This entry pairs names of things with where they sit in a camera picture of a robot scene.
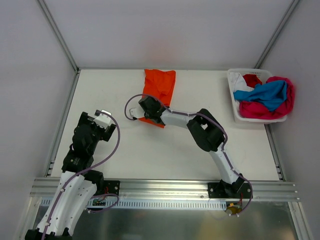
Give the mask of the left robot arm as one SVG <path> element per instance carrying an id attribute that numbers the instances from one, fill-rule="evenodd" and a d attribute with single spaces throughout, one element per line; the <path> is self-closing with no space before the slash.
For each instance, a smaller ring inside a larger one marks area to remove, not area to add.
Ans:
<path id="1" fill-rule="evenodd" d="M 94 152 L 100 141 L 108 142 L 120 127 L 110 112 L 97 110 L 93 117 L 83 112 L 73 131 L 72 143 L 63 160 L 59 184 L 50 205 L 26 240 L 71 240 L 87 203 L 104 191 L 104 176 L 95 168 Z"/>

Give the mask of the orange t shirt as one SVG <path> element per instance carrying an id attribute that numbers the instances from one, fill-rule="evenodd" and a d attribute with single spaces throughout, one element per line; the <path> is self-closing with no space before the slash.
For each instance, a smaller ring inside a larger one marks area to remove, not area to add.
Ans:
<path id="1" fill-rule="evenodd" d="M 176 72 L 174 70 L 145 69 L 144 73 L 145 81 L 142 93 L 156 97 L 169 107 L 174 93 Z"/>

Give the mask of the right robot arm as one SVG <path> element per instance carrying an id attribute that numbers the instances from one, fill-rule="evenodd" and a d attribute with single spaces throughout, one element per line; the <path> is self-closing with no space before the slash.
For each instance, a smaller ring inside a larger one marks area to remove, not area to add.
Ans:
<path id="1" fill-rule="evenodd" d="M 138 101 L 146 119 L 163 126 L 176 126 L 189 130 L 196 145 L 207 152 L 219 170 L 221 180 L 207 184 L 208 197 L 220 199 L 251 199 L 252 186 L 234 167 L 226 153 L 228 136 L 224 128 L 202 108 L 198 112 L 177 111 L 163 105 L 152 96 Z"/>

